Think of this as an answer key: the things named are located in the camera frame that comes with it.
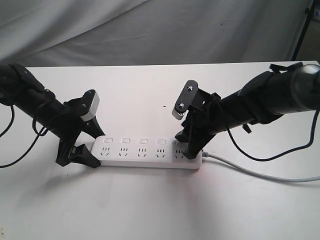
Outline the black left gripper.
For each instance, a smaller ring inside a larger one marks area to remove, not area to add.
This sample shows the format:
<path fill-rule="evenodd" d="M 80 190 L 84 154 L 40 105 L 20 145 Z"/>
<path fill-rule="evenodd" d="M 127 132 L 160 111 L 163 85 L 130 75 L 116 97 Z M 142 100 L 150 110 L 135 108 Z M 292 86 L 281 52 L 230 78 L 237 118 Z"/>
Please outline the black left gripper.
<path fill-rule="evenodd" d="M 82 97 L 74 98 L 62 104 L 53 101 L 48 106 L 55 113 L 48 119 L 48 130 L 59 138 L 57 157 L 55 162 L 60 166 L 70 163 L 98 168 L 101 162 L 89 151 L 85 144 L 75 146 L 80 133 L 84 132 L 94 139 L 104 136 L 98 120 L 92 118 L 83 121 L 80 117 L 80 101 Z"/>

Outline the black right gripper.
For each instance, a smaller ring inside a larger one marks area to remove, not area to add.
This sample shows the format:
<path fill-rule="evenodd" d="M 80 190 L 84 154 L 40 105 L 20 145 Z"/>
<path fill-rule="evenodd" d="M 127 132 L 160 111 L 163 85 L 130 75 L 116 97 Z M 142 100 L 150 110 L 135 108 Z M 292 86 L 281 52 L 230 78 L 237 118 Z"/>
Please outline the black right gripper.
<path fill-rule="evenodd" d="M 217 93 L 208 93 L 198 89 L 197 94 L 186 111 L 186 118 L 181 126 L 183 130 L 175 135 L 181 143 L 188 143 L 183 155 L 191 160 L 213 139 L 227 130 L 222 98 Z"/>

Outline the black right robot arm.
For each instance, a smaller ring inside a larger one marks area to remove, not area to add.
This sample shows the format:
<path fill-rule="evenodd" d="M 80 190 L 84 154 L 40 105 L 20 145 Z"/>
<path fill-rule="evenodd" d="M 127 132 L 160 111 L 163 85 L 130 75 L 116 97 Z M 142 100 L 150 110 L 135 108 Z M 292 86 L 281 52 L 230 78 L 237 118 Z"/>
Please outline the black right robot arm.
<path fill-rule="evenodd" d="M 320 113 L 320 67 L 317 64 L 297 62 L 289 66 L 271 64 L 265 71 L 240 90 L 221 98 L 208 93 L 198 83 L 188 80 L 174 104 L 172 115 L 182 120 L 183 129 L 175 139 L 186 144 L 183 155 L 194 159 L 219 133 L 249 125 L 270 124 L 285 114 L 314 111 L 310 139 L 305 145 L 294 147 L 275 156 L 275 160 L 313 144 L 317 118 Z"/>

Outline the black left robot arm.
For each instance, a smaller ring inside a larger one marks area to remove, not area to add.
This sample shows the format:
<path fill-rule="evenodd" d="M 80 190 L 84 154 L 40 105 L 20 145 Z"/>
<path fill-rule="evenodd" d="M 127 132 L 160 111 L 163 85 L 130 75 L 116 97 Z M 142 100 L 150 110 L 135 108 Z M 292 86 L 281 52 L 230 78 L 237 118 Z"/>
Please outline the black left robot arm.
<path fill-rule="evenodd" d="M 100 98 L 94 89 L 61 103 L 27 68 L 12 63 L 0 67 L 0 102 L 5 106 L 16 106 L 31 117 L 37 137 L 47 132 L 58 137 L 55 160 L 58 165 L 76 163 L 93 169 L 101 166 L 100 160 L 85 144 L 75 145 L 82 132 L 94 139 L 104 135 L 96 118 Z"/>

